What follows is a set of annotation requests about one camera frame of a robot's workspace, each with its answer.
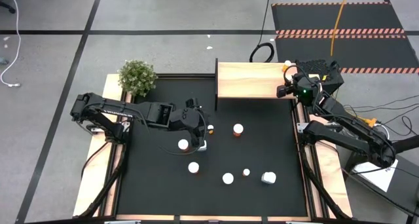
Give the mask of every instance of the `orange cable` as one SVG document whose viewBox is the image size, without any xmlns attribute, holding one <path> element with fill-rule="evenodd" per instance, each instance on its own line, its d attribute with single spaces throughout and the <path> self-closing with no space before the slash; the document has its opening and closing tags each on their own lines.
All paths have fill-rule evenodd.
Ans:
<svg viewBox="0 0 419 224">
<path fill-rule="evenodd" d="M 342 14 L 343 6 L 345 5 L 345 3 L 346 3 L 346 0 L 343 0 L 342 4 L 340 5 L 338 18 L 336 19 L 335 29 L 333 30 L 333 36 L 332 36 L 332 45 L 330 46 L 330 56 L 333 56 L 333 45 L 335 43 L 336 29 L 338 28 L 338 24 L 339 24 L 339 20 L 340 20 L 340 14 Z"/>
</svg>

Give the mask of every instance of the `orange striped tape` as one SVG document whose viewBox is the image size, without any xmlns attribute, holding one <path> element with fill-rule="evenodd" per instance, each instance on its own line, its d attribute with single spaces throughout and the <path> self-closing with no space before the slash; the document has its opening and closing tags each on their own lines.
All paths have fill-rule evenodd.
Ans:
<svg viewBox="0 0 419 224">
<path fill-rule="evenodd" d="M 276 5 L 340 5 L 340 2 L 319 2 L 319 3 L 273 3 Z M 391 5 L 389 2 L 347 2 L 345 5 Z"/>
<path fill-rule="evenodd" d="M 277 39 L 331 39 L 332 35 L 278 35 Z M 406 39 L 406 35 L 335 35 L 335 39 Z"/>
<path fill-rule="evenodd" d="M 343 67 L 341 73 L 419 73 L 419 67 Z"/>
<path fill-rule="evenodd" d="M 335 34 L 345 35 L 365 35 L 365 34 L 403 34 L 405 30 L 401 28 L 361 28 L 361 29 L 336 29 Z M 285 29 L 276 31 L 278 35 L 332 35 L 333 29 Z"/>
</svg>

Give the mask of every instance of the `green plant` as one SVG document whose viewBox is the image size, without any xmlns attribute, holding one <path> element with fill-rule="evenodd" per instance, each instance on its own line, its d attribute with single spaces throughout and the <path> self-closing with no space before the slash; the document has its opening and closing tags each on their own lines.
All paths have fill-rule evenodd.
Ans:
<svg viewBox="0 0 419 224">
<path fill-rule="evenodd" d="M 125 60 L 119 72 L 119 85 L 133 96 L 145 97 L 147 93 L 156 88 L 157 74 L 153 65 L 139 60 Z"/>
</svg>

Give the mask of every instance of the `white paper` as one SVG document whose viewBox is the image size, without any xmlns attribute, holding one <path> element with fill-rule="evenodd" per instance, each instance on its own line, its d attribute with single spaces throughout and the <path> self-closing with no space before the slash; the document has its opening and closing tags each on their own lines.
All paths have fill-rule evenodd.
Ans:
<svg viewBox="0 0 419 224">
<path fill-rule="evenodd" d="M 382 189 L 384 192 L 387 192 L 388 187 L 390 186 L 390 182 L 392 181 L 395 168 L 397 167 L 397 163 L 398 160 L 396 159 L 390 168 L 359 174 L 359 176 L 364 177 L 367 181 Z M 358 164 L 355 166 L 354 172 L 366 172 L 376 169 L 379 169 L 379 167 L 373 165 L 370 162 L 364 162 L 363 164 Z"/>
</svg>

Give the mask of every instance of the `white cable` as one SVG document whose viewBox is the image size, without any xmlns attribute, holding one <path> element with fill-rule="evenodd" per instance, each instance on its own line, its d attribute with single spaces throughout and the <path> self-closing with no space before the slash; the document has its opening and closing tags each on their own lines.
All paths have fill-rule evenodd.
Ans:
<svg viewBox="0 0 419 224">
<path fill-rule="evenodd" d="M 382 128 L 384 128 L 386 133 L 387 133 L 387 140 L 390 140 L 390 133 L 387 130 L 386 126 L 384 126 L 383 124 L 380 124 L 380 123 L 376 123 L 376 124 L 374 124 L 374 126 L 381 126 Z"/>
<path fill-rule="evenodd" d="M 14 6 L 16 6 L 16 33 L 18 34 L 18 37 L 19 37 L 18 50 L 16 51 L 16 57 L 14 57 L 13 62 L 5 70 L 3 70 L 3 72 L 0 75 L 1 82 L 3 84 L 6 84 L 8 87 L 20 86 L 20 83 L 10 84 L 10 83 L 6 83 L 3 80 L 3 75 L 6 73 L 7 70 L 9 70 L 13 66 L 13 64 L 16 62 L 16 60 L 19 57 L 20 42 L 22 41 L 22 38 L 20 37 L 20 34 L 19 34 L 19 7 L 18 7 L 18 3 L 16 2 L 16 0 L 13 0 L 13 1 L 14 1 Z"/>
</svg>

